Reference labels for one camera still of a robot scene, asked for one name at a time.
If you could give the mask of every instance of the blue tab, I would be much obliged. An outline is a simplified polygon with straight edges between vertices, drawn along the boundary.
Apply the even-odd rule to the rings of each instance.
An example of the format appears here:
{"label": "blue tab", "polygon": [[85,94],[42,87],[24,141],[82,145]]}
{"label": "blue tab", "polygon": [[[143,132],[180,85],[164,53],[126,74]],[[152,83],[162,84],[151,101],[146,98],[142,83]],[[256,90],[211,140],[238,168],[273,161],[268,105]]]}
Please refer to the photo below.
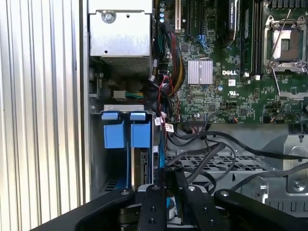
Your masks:
{"label": "blue tab", "polygon": [[122,124],[104,125],[104,144],[105,148],[124,148],[124,121]]}
{"label": "blue tab", "polygon": [[118,120],[118,112],[104,112],[102,115],[102,120]]}
{"label": "blue tab", "polygon": [[149,148],[151,138],[151,125],[148,124],[132,124],[130,131],[131,147]]}
{"label": "blue tab", "polygon": [[133,112],[130,114],[130,120],[145,120],[145,113]]}

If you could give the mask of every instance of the ram slot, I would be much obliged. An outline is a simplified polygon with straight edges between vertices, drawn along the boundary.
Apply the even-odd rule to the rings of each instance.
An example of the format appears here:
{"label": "ram slot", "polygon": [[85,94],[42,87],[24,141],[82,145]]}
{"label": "ram slot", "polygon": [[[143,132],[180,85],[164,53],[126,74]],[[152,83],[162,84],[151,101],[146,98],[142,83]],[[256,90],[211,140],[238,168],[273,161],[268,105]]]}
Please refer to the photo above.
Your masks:
{"label": "ram slot", "polygon": [[254,9],[253,9],[253,69],[252,74],[260,75],[262,70],[262,29],[263,23],[263,1],[262,0],[255,0],[254,2]]}

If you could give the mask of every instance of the dell logo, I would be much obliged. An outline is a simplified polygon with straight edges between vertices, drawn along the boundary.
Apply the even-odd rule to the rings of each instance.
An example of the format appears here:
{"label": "dell logo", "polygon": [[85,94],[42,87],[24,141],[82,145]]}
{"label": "dell logo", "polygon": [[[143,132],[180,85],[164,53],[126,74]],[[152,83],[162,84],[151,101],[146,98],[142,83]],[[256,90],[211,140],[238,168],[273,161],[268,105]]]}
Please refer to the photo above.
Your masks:
{"label": "dell logo", "polygon": [[223,76],[235,76],[237,74],[236,74],[236,71],[225,71],[225,70],[223,70],[222,75]]}

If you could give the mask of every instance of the yellow wire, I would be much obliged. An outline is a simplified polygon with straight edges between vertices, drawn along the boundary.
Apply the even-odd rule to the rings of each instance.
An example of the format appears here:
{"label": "yellow wire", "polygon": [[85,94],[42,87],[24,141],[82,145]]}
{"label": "yellow wire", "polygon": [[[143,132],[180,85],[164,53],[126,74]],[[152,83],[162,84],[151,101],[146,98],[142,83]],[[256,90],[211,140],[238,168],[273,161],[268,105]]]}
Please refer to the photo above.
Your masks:
{"label": "yellow wire", "polygon": [[183,74],[183,65],[182,65],[182,57],[180,57],[180,73],[179,73],[179,79],[174,87],[174,91],[177,91],[180,88],[180,83],[182,80],[182,74]]}

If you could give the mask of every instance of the screw hole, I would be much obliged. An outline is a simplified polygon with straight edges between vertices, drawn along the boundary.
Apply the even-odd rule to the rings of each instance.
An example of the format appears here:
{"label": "screw hole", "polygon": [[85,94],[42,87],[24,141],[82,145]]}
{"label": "screw hole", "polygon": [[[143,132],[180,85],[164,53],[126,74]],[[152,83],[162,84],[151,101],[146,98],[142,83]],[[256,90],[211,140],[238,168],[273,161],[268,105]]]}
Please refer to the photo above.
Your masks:
{"label": "screw hole", "polygon": [[149,219],[149,223],[150,223],[151,225],[154,225],[154,224],[155,224],[155,219],[154,219],[154,218]]}

